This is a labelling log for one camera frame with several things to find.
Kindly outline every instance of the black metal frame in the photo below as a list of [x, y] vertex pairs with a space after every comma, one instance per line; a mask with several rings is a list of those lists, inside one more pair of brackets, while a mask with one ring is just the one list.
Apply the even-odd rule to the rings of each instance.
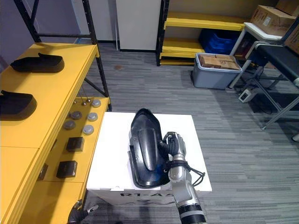
[[[92, 44], [97, 45], [98, 51], [100, 53], [100, 47], [98, 45], [97, 37], [96, 37], [94, 26], [93, 26], [93, 18], [92, 18], [90, 6], [89, 6], [89, 0], [82, 0], [83, 7], [84, 7], [84, 12], [85, 12], [85, 16], [86, 16], [86, 21], [87, 21], [87, 25], [88, 25], [88, 29], [89, 29], [89, 34], [45, 34], [45, 33], [37, 33], [37, 31], [34, 27], [34, 20], [35, 20], [39, 0], [34, 1], [31, 16], [29, 16], [22, 0], [14, 0], [14, 3], [17, 6], [17, 8], [18, 8], [18, 10], [19, 10], [19, 12], [22, 16], [22, 19], [24, 20], [24, 22], [27, 26], [27, 29], [29, 30], [29, 32], [30, 32], [30, 34], [31, 34], [31, 36], [32, 36], [32, 38], [35, 42], [42, 42], [40, 37], [90, 38], [91, 41], [92, 41]], [[85, 78], [84, 80], [88, 84], [90, 84], [90, 86], [92, 86], [95, 90], [100, 92], [102, 95], [104, 95], [105, 97], [109, 97], [109, 92], [108, 92], [108, 87], [107, 87], [107, 83], [106, 83], [106, 78], [105, 78], [105, 74], [104, 74], [104, 70], [103, 70], [101, 57], [100, 56], [96, 57], [96, 61], [97, 61], [97, 65], [98, 65], [98, 69], [99, 69], [99, 73], [100, 73], [100, 77], [101, 77], [101, 80], [102, 80], [102, 85], [103, 85], [104, 91], [102, 91], [99, 87], [97, 87], [94, 83], [92, 83], [87, 78]], [[109, 105], [108, 105], [108, 110], [112, 111], [111, 103], [109, 103]]]
[[161, 65], [160, 64], [160, 54], [162, 52], [162, 47], [163, 47], [163, 42], [164, 42], [164, 35], [165, 35], [164, 24], [165, 24], [165, 21], [167, 19], [169, 1], [170, 0], [161, 0], [160, 16], [159, 16], [159, 27], [158, 27], [157, 44], [156, 44], [156, 62], [157, 62], [157, 66]]

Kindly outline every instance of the blue plastic crate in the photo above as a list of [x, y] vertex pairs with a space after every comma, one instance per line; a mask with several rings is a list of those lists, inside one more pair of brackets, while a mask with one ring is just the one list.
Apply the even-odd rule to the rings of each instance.
[[233, 49], [239, 34], [238, 31], [202, 29], [199, 42], [206, 53], [227, 55]]

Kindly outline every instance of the white box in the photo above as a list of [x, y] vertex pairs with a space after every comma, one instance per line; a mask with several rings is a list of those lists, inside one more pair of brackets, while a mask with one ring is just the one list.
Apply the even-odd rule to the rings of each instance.
[[[129, 132], [134, 113], [106, 112], [103, 118], [87, 190], [112, 205], [174, 206], [171, 184], [154, 189], [140, 189], [133, 183], [129, 165]], [[155, 114], [162, 136], [169, 131], [179, 133], [186, 146], [188, 164], [205, 172], [203, 182], [195, 187], [198, 194], [211, 192], [211, 184], [191, 115]], [[191, 172], [192, 181], [198, 176]]]

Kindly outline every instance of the gray wall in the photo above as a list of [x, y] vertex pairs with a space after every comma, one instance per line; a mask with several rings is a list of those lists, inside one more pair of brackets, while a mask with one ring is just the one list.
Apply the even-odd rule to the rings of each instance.
[[[27, 0], [31, 9], [34, 0]], [[5, 69], [22, 52], [32, 45], [33, 40], [13, 0], [1, 0], [0, 13], [0, 71]], [[69, 33], [80, 32], [71, 0], [39, 1], [36, 19], [40, 32]], [[44, 42], [74, 42], [74, 38], [42, 38]]]
[[[88, 33], [88, 26], [81, 0], [71, 0], [77, 23], [82, 34]], [[98, 40], [115, 40], [116, 3], [115, 0], [89, 0], [93, 15], [94, 29]]]

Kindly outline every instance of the cardboard box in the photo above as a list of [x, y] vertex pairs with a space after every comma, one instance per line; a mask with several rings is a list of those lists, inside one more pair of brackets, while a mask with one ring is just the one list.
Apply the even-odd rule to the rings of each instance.
[[199, 61], [202, 67], [219, 69], [221, 64], [219, 60], [211, 56], [200, 56]]
[[239, 70], [239, 66], [235, 62], [220, 60], [221, 69]]
[[267, 34], [284, 36], [296, 17], [276, 8], [259, 5], [250, 22], [257, 25]]
[[299, 0], [280, 0], [275, 8], [292, 16], [299, 15]]
[[285, 45], [299, 54], [299, 25], [291, 32], [285, 41]]
[[200, 55], [199, 62], [202, 67], [216, 69], [239, 70], [233, 56], [229, 55]]
[[215, 57], [219, 60], [224, 60], [227, 62], [235, 62], [234, 57], [230, 55], [215, 55]]

